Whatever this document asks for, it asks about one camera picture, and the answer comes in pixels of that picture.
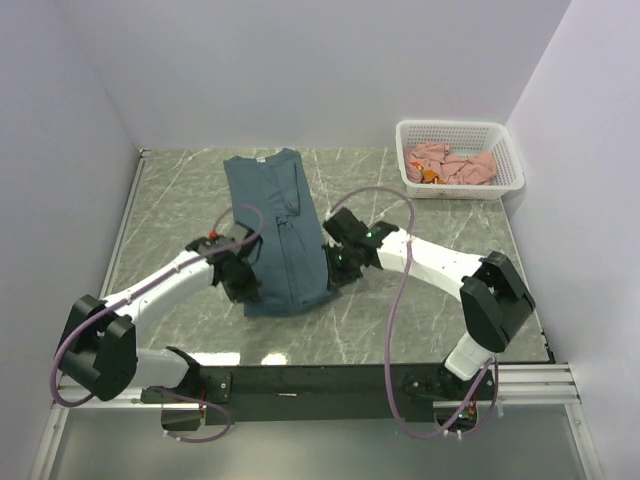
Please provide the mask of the teal blue t shirt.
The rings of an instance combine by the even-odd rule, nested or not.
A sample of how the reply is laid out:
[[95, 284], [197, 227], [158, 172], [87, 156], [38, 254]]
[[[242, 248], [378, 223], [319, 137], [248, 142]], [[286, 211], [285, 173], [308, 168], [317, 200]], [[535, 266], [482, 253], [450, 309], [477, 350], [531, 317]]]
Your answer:
[[288, 317], [332, 300], [324, 236], [299, 152], [223, 162], [234, 219], [261, 231], [250, 255], [260, 282], [247, 317]]

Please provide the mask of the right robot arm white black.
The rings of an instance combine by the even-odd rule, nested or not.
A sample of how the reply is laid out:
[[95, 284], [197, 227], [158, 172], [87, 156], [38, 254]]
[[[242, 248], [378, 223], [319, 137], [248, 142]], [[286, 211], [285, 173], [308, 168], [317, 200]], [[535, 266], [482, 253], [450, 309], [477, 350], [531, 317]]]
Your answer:
[[454, 251], [378, 222], [328, 219], [323, 227], [335, 247], [327, 249], [330, 279], [338, 285], [373, 266], [432, 285], [460, 302], [465, 333], [443, 361], [439, 387], [460, 399], [474, 386], [475, 374], [506, 350], [535, 311], [535, 300], [508, 256]]

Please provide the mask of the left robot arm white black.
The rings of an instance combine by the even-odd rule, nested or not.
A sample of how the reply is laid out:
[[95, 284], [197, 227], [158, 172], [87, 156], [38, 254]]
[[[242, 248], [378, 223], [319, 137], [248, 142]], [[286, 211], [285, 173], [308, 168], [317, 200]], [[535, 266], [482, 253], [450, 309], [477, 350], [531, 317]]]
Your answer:
[[222, 287], [233, 303], [254, 300], [258, 281], [249, 256], [259, 243], [250, 235], [201, 237], [168, 264], [115, 294], [87, 294], [72, 306], [54, 355], [50, 391], [64, 407], [83, 399], [61, 396], [58, 374], [83, 387], [89, 399], [110, 401], [128, 387], [158, 388], [186, 402], [203, 390], [201, 364], [176, 347], [142, 349], [138, 335], [195, 293]]

